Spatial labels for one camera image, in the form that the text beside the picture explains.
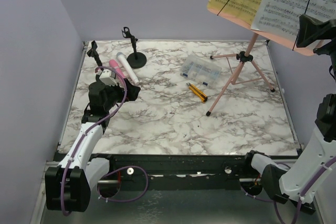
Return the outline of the black round-base mic stand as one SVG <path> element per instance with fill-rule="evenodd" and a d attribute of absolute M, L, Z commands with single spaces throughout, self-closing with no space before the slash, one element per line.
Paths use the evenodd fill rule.
<path fill-rule="evenodd" d="M 127 57 L 127 62 L 132 69 L 140 69 L 147 63 L 147 58 L 145 54 L 138 52 L 136 48 L 136 43 L 138 39 L 130 33 L 129 27 L 123 27 L 122 29 L 123 38 L 129 38 L 131 40 L 131 45 L 133 48 L 133 53 L 129 54 Z"/>

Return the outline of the pink music stand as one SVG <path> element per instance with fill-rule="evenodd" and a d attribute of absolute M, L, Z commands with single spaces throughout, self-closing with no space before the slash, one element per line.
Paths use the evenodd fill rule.
<path fill-rule="evenodd" d="M 224 19 L 229 20 L 230 22 L 237 24 L 241 27 L 244 27 L 248 30 L 253 30 L 251 28 L 251 23 L 254 20 L 255 14 L 257 13 L 257 9 L 256 8 L 250 8 L 250 7 L 238 7 L 234 9 L 234 12 L 232 14 L 228 13 L 225 11 L 224 8 L 216 8 L 216 7 L 208 7 L 207 8 L 208 11 L 210 11 L 213 14 L 216 14 Z M 229 79 L 227 80 L 227 82 L 225 83 L 225 85 L 222 87 L 221 92 L 219 93 L 219 95 L 217 96 L 216 100 L 214 101 L 214 103 L 212 104 L 212 106 L 210 107 L 210 109 L 206 112 L 206 116 L 210 116 L 212 111 L 215 109 L 217 103 L 219 102 L 220 98 L 222 97 L 222 95 L 224 94 L 224 92 L 226 91 L 226 89 L 228 88 L 229 85 L 235 85 L 236 81 L 245 65 L 245 63 L 250 62 L 254 68 L 256 69 L 256 71 L 259 73 L 260 77 L 258 78 L 258 80 L 263 79 L 265 84 L 268 86 L 268 88 L 270 89 L 271 92 L 275 92 L 275 88 L 273 87 L 273 85 L 268 81 L 268 79 L 266 78 L 266 76 L 263 74 L 263 72 L 261 71 L 261 69 L 258 67 L 258 65 L 256 64 L 254 57 L 251 55 L 251 51 L 255 45 L 255 42 L 258 38 L 258 36 L 264 36 L 267 39 L 273 40 L 274 42 L 277 42 L 285 47 L 289 47 L 291 45 L 290 40 L 289 39 L 285 39 L 276 35 L 273 35 L 271 33 L 267 33 L 264 31 L 257 31 L 254 30 L 253 36 L 248 44 L 248 47 L 246 48 L 246 50 L 241 51 L 238 54 L 225 54 L 225 55 L 211 55 L 210 59 L 219 59 L 219 58 L 230 58 L 230 57 L 235 57 L 238 61 L 239 64 L 236 67 L 235 70 L 232 70 L 232 74 L 229 77 Z"/>

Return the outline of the white sheet music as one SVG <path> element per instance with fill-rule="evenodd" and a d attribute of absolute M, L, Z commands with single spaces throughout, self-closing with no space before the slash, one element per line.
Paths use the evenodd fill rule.
<path fill-rule="evenodd" d="M 335 0 L 262 0 L 251 29 L 294 41 L 302 14 L 322 22 L 335 19 Z"/>

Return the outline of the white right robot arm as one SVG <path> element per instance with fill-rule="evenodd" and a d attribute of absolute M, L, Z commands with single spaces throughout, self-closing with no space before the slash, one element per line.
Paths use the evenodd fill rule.
<path fill-rule="evenodd" d="M 315 48 L 317 55 L 328 55 L 331 70 L 335 71 L 335 20 L 326 22 L 302 14 L 296 46 L 304 48 L 317 40 L 328 43 Z M 311 139 L 290 169 L 276 164 L 266 154 L 250 151 L 241 165 L 242 173 L 249 178 L 261 175 L 261 185 L 273 202 L 291 201 L 306 213 L 314 213 L 315 194 L 332 172 L 335 164 L 335 94 L 327 94 L 319 104 Z"/>

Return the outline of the pink toy microphone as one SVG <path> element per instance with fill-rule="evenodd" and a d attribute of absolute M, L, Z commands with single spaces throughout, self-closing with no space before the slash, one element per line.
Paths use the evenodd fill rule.
<path fill-rule="evenodd" d="M 125 78 L 125 76 L 124 76 L 124 74 L 123 74 L 123 72 L 122 72 L 122 70 L 121 70 L 119 64 L 118 64 L 115 60 L 110 60 L 110 61 L 109 61 L 109 66 L 110 66 L 111 68 L 114 68 L 114 69 L 116 70 L 116 72 L 117 72 L 123 79 Z"/>

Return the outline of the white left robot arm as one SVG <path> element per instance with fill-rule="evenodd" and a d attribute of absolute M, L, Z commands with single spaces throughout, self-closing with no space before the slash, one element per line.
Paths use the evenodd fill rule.
<path fill-rule="evenodd" d="M 73 146 L 56 167 L 49 167 L 45 173 L 46 205 L 49 210 L 59 210 L 64 216 L 84 212 L 98 180 L 101 177 L 112 179 L 116 175 L 115 164 L 106 158 L 90 157 L 111 117 L 125 102 L 135 101 L 140 90 L 127 79 L 123 79 L 122 86 L 111 86 L 101 81 L 89 85 L 89 103 Z"/>

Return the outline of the white toy microphone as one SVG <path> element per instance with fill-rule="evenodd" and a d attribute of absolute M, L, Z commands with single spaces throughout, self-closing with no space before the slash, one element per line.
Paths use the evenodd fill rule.
<path fill-rule="evenodd" d="M 131 68 L 130 64 L 128 63 L 125 55 L 122 52 L 118 52 L 117 53 L 117 59 L 118 61 L 122 64 L 122 66 L 124 67 L 124 69 L 126 70 L 126 72 L 128 73 L 129 77 L 131 78 L 131 80 L 133 81 L 133 83 L 135 85 L 138 85 L 139 79 L 136 76 L 135 72 L 133 71 L 133 69 Z"/>

